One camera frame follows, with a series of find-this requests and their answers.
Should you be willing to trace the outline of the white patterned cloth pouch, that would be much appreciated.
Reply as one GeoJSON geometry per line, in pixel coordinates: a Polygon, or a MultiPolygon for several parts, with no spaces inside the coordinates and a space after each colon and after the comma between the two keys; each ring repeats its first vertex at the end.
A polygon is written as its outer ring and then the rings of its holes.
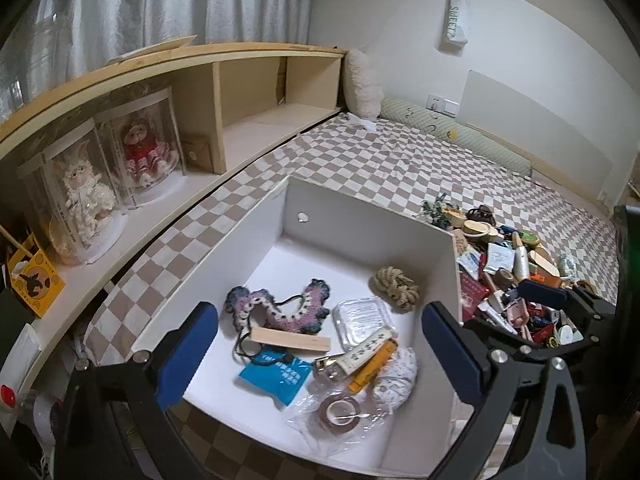
{"type": "Polygon", "coordinates": [[[397,411],[411,396],[418,369],[413,348],[398,348],[376,375],[372,388],[374,402],[387,413],[397,411]]]}

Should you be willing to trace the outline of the white storage box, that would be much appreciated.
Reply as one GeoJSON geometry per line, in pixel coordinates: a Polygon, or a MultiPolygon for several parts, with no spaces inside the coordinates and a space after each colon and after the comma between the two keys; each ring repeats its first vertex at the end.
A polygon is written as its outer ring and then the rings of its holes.
{"type": "Polygon", "coordinates": [[[422,330],[460,312],[454,237],[305,180],[262,198],[154,315],[154,350],[202,301],[204,344],[178,397],[281,452],[425,478],[449,446],[454,389],[422,330]]]}

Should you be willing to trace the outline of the wall hanging white pouch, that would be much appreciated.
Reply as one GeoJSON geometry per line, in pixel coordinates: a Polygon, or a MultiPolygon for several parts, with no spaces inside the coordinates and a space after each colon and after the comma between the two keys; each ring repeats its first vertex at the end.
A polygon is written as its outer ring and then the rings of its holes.
{"type": "Polygon", "coordinates": [[[446,0],[439,49],[445,52],[464,49],[470,40],[470,23],[470,0],[446,0]]]}

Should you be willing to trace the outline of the white bunny doll case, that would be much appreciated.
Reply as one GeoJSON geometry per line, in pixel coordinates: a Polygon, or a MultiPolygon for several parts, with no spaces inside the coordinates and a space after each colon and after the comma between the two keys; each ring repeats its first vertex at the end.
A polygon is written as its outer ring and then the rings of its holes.
{"type": "Polygon", "coordinates": [[[26,160],[17,174],[66,266],[97,262],[122,236],[128,217],[93,119],[26,160]]]}

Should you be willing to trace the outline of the grey window curtain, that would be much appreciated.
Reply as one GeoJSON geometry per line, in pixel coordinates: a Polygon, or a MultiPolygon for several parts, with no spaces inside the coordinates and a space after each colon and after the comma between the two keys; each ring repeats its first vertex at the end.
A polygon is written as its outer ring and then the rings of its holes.
{"type": "Polygon", "coordinates": [[[308,40],[312,0],[32,0],[1,48],[1,117],[114,58],[179,37],[308,40]]]}

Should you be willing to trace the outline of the cream fluffy pillow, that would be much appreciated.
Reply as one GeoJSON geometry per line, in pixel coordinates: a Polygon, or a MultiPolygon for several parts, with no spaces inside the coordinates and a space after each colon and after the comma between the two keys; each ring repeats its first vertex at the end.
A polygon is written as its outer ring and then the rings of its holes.
{"type": "Polygon", "coordinates": [[[345,56],[343,92],[352,114],[365,120],[378,118],[384,99],[382,84],[372,58],[360,50],[349,50],[345,56]]]}

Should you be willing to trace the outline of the checkered bed sheet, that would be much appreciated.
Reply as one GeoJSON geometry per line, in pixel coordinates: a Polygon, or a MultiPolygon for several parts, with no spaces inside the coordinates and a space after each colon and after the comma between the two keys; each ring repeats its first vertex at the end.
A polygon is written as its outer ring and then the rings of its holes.
{"type": "Polygon", "coordinates": [[[100,364],[122,362],[170,294],[268,191],[289,174],[420,217],[440,194],[499,223],[533,231],[553,258],[570,255],[608,301],[617,295],[614,229],[558,191],[446,141],[381,119],[374,133],[338,115],[259,157],[182,214],[127,264],[84,336],[100,364]]]}

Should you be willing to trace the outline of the orange tube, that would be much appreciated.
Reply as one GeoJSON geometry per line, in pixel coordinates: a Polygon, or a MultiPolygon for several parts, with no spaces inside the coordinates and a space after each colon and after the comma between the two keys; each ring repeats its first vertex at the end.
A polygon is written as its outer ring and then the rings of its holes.
{"type": "Polygon", "coordinates": [[[373,378],[375,378],[376,374],[378,374],[378,372],[382,370],[382,367],[390,360],[397,347],[398,344],[395,339],[385,341],[375,355],[372,356],[372,358],[364,364],[364,367],[361,367],[354,378],[352,378],[352,381],[348,385],[348,391],[357,394],[366,388],[367,385],[372,382],[373,378]]]}

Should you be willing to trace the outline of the clear plastic flat box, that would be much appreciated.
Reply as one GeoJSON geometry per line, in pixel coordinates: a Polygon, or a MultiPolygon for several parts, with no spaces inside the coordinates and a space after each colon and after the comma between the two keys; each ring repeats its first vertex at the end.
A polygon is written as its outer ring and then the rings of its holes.
{"type": "Polygon", "coordinates": [[[355,348],[383,327],[397,334],[390,308],[378,297],[342,301],[333,308],[332,320],[345,351],[355,348]]]}

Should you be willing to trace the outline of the white printed tube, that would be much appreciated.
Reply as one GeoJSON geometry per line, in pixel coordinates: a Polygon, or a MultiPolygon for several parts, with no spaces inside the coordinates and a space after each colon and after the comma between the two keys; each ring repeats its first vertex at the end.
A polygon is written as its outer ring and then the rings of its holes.
{"type": "Polygon", "coordinates": [[[338,358],[336,361],[338,368],[346,375],[354,374],[382,348],[386,341],[393,340],[394,337],[394,332],[390,328],[379,328],[338,358]]]}

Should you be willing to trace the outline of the black small handbag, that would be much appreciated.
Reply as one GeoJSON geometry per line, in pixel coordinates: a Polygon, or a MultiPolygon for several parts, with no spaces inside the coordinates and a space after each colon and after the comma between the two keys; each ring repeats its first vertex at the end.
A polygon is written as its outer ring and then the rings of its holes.
{"type": "Polygon", "coordinates": [[[465,213],[465,217],[468,220],[485,222],[491,226],[495,226],[497,224],[494,213],[487,205],[484,204],[468,210],[465,213]]]}

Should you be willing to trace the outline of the light wooden block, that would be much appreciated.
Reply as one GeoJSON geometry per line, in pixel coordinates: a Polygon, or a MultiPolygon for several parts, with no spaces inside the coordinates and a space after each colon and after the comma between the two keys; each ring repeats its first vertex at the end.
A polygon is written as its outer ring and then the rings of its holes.
{"type": "Polygon", "coordinates": [[[265,327],[253,327],[250,331],[250,340],[258,344],[311,352],[331,350],[331,339],[328,337],[290,333],[265,327]]]}

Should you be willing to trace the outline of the blue paper packet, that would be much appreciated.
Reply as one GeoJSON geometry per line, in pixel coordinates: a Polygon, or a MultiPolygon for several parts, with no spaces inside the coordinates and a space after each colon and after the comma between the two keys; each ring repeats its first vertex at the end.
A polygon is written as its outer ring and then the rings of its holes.
{"type": "Polygon", "coordinates": [[[311,375],[312,365],[287,351],[262,349],[240,371],[240,378],[288,406],[311,375]]]}

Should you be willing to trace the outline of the red dress bear doll case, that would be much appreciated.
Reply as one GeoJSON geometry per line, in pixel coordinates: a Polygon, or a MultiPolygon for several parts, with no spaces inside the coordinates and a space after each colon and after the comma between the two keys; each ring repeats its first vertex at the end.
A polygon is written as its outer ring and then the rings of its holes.
{"type": "Polygon", "coordinates": [[[111,107],[94,120],[126,207],[156,203],[184,185],[186,163],[171,88],[111,107]]]}

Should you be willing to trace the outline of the round wooden lid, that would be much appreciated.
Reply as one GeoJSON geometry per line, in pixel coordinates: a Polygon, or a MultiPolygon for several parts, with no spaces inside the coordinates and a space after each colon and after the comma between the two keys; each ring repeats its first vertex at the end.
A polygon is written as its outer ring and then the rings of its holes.
{"type": "Polygon", "coordinates": [[[491,231],[491,225],[486,222],[468,219],[463,222],[462,231],[467,238],[481,240],[482,238],[488,237],[491,231]]]}

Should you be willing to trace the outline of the brown tape roll in bag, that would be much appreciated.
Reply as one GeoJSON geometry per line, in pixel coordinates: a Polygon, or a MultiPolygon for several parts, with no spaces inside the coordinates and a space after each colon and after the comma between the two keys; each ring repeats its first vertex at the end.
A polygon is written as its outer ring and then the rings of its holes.
{"type": "Polygon", "coordinates": [[[384,424],[390,412],[368,396],[329,390],[306,396],[291,406],[285,422],[310,440],[360,439],[384,424]]]}

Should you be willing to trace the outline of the wooden bedside shelf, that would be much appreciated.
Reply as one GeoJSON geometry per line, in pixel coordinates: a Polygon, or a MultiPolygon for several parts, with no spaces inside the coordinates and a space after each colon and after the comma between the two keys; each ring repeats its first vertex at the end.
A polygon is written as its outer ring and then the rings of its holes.
{"type": "Polygon", "coordinates": [[[209,44],[62,84],[1,126],[9,278],[30,323],[1,357],[27,388],[98,291],[232,174],[335,114],[344,52],[209,44]]]}

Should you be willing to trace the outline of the white paper sachet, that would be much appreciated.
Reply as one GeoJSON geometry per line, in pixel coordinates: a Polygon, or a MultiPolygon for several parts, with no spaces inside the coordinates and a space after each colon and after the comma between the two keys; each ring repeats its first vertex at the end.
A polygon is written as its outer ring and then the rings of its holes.
{"type": "Polygon", "coordinates": [[[489,243],[487,249],[487,260],[484,270],[488,274],[495,274],[500,269],[511,272],[514,266],[514,250],[511,247],[489,243]]]}

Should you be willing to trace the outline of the yellow black cardboard box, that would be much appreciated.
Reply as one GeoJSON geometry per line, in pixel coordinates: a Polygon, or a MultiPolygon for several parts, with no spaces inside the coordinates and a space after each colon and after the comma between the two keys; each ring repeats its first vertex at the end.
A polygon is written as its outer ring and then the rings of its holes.
{"type": "Polygon", "coordinates": [[[30,234],[8,257],[10,284],[27,307],[42,318],[65,287],[58,270],[48,259],[35,237],[30,234]]]}

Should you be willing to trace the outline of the crocheted purple pink piece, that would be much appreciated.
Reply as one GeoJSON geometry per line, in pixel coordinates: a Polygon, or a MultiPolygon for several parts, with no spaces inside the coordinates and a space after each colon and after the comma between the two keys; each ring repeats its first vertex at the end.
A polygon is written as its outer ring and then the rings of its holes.
{"type": "Polygon", "coordinates": [[[315,335],[330,314],[326,302],[331,289],[325,281],[313,278],[297,295],[277,300],[267,289],[249,290],[244,286],[233,287],[224,300],[224,310],[232,316],[232,323],[239,334],[252,326],[252,312],[264,310],[267,328],[284,332],[315,335]]]}

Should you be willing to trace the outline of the green long bolster pillow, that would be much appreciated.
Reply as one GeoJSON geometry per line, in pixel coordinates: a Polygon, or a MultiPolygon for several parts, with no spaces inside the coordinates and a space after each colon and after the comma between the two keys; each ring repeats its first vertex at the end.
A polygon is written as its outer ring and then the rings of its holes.
{"type": "Polygon", "coordinates": [[[457,144],[524,177],[530,178],[533,174],[533,167],[528,159],[442,113],[386,96],[381,102],[380,116],[429,133],[441,141],[457,144]]]}

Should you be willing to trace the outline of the red gift box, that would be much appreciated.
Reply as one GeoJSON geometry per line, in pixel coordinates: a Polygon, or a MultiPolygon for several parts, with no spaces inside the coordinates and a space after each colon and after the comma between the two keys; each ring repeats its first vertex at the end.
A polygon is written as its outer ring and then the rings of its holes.
{"type": "Polygon", "coordinates": [[[474,315],[477,306],[489,296],[489,289],[474,280],[465,271],[459,273],[461,290],[462,321],[469,321],[474,315]]]}

